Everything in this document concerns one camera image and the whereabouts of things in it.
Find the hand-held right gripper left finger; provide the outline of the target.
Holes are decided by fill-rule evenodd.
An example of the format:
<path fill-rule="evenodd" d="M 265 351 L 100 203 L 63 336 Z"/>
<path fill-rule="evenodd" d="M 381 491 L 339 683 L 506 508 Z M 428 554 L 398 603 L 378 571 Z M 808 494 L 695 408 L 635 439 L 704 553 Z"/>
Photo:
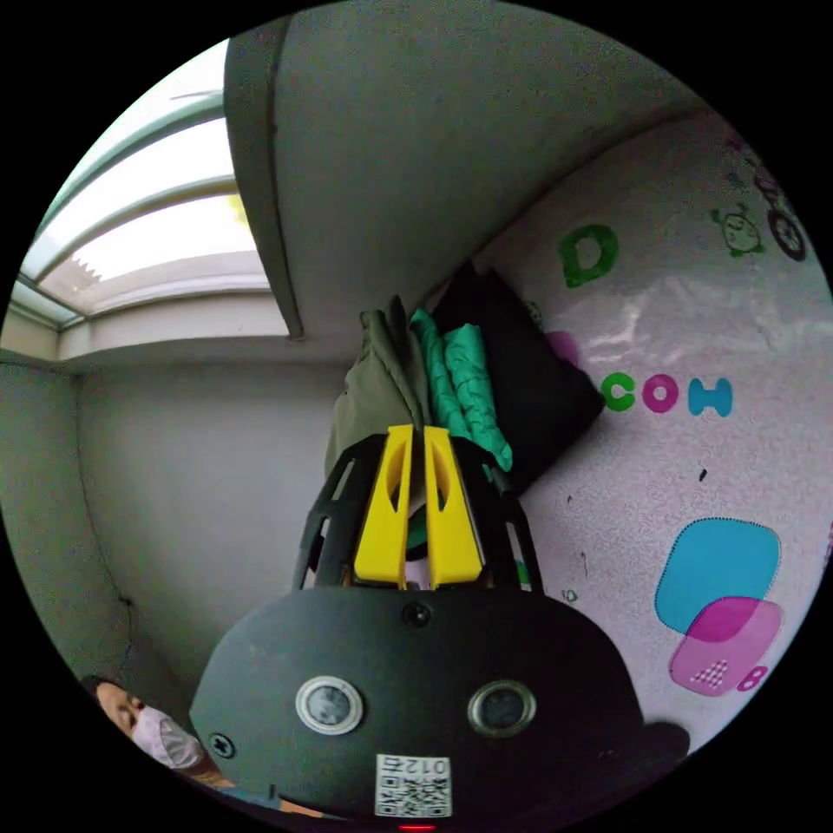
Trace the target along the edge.
<path fill-rule="evenodd" d="M 384 438 L 353 564 L 361 583 L 406 588 L 414 427 L 391 426 Z"/>

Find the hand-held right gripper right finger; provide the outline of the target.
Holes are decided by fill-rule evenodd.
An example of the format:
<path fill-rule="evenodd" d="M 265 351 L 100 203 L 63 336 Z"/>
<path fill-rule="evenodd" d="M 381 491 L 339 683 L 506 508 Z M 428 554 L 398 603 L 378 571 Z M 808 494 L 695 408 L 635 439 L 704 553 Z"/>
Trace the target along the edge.
<path fill-rule="evenodd" d="M 476 582 L 482 560 L 449 432 L 423 433 L 430 588 Z"/>

